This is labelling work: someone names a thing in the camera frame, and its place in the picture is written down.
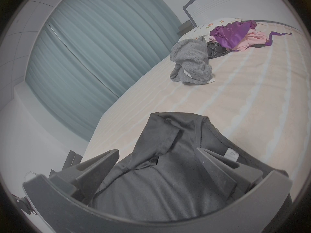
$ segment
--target bed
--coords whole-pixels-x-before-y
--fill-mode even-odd
[[[216,81],[183,85],[169,78],[169,56],[135,83],[102,116],[82,161],[111,149],[120,159],[132,152],[150,113],[179,111],[206,115],[234,144],[266,164],[284,169],[299,192],[309,172],[311,151],[310,48],[296,29],[258,22],[274,36],[271,47],[230,52],[210,60]]]

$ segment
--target gray waffle-knit fabric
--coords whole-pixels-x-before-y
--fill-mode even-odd
[[[170,74],[174,82],[206,84],[212,79],[212,66],[209,65],[207,45],[203,36],[177,42],[170,55],[175,68]]]

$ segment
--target white headboard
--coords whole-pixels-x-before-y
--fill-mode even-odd
[[[241,17],[244,21],[273,21],[301,30],[282,0],[190,0],[183,9],[195,27],[222,17]]]

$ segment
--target pillow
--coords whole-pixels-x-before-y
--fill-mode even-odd
[[[201,26],[197,26],[194,29],[192,29],[191,31],[189,31],[188,33],[185,33],[178,42],[185,40],[185,39],[197,39],[200,36],[203,36],[206,40],[206,42],[209,41],[209,37],[210,37],[210,31],[212,31],[213,29],[215,29],[217,26],[221,26],[224,25],[226,26],[228,23],[233,23],[235,21],[242,21],[242,18],[230,18],[230,17],[225,17],[225,18],[220,18],[217,20],[214,20],[210,23],[201,25]]]

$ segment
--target striped bed sheet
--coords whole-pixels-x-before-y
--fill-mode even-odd
[[[183,85],[169,75],[169,56],[135,83],[102,116],[82,161],[111,149],[120,159],[134,149],[150,113],[178,111],[208,116],[234,144],[264,163],[284,169],[295,198],[310,171],[310,47],[288,26],[258,22],[272,46],[231,52],[210,60],[216,81]]]

